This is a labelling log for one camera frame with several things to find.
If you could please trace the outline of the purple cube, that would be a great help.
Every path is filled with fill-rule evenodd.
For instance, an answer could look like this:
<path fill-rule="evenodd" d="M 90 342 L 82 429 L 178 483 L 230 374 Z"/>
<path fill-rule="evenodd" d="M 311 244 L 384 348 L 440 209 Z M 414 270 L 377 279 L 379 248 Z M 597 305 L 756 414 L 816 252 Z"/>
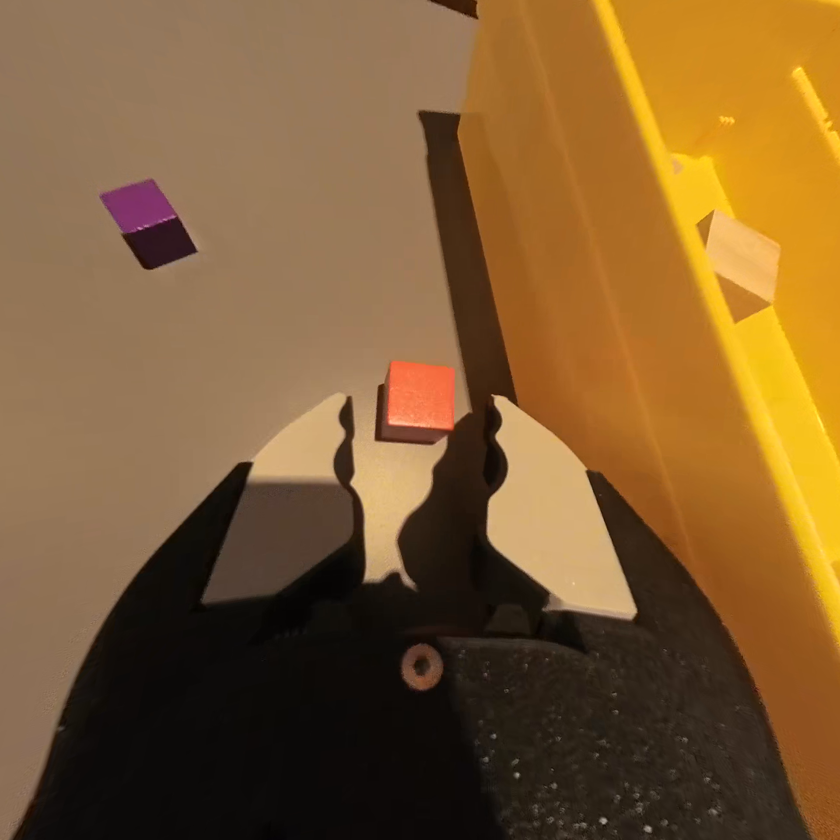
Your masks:
<path fill-rule="evenodd" d="M 122 185 L 98 197 L 144 270 L 197 254 L 181 216 L 155 179 Z"/>

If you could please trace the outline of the medium wooden cube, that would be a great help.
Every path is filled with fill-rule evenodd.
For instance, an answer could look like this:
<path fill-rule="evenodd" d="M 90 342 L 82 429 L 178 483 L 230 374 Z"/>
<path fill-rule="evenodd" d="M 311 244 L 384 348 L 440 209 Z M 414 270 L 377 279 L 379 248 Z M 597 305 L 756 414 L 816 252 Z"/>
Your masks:
<path fill-rule="evenodd" d="M 733 321 L 771 307 L 781 246 L 719 209 L 704 216 L 696 227 Z"/>

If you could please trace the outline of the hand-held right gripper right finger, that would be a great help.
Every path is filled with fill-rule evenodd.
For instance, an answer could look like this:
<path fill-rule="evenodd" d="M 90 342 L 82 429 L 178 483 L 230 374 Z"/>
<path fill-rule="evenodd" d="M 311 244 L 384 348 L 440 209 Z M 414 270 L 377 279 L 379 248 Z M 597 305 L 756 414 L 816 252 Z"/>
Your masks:
<path fill-rule="evenodd" d="M 490 493 L 489 546 L 548 596 L 546 607 L 635 618 L 637 605 L 589 473 L 576 453 L 504 395 L 488 405 L 503 477 Z"/>

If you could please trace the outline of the red cube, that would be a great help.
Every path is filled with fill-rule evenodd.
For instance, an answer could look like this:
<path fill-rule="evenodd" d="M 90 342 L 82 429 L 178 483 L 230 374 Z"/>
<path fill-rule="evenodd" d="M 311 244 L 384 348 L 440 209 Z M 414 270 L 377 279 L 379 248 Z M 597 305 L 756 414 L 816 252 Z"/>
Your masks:
<path fill-rule="evenodd" d="M 392 360 L 377 411 L 378 440 L 435 445 L 455 428 L 455 369 Z"/>

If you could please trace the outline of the large yellow bin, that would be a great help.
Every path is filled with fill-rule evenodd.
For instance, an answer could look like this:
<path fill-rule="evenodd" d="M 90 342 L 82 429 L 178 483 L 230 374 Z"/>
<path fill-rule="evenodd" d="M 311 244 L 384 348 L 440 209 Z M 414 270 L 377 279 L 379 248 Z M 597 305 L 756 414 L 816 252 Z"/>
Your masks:
<path fill-rule="evenodd" d="M 491 2 L 458 138 L 520 406 L 692 573 L 838 838 L 838 2 Z M 735 322 L 697 223 L 781 246 Z"/>

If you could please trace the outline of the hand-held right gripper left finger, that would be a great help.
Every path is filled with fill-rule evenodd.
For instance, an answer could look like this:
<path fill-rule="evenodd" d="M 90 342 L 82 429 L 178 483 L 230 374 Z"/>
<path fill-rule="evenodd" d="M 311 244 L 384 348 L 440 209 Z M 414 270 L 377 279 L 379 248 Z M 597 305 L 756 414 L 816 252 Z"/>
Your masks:
<path fill-rule="evenodd" d="M 354 413 L 341 392 L 284 426 L 252 458 L 202 604 L 290 592 L 321 573 L 364 573 L 364 514 L 352 487 Z"/>

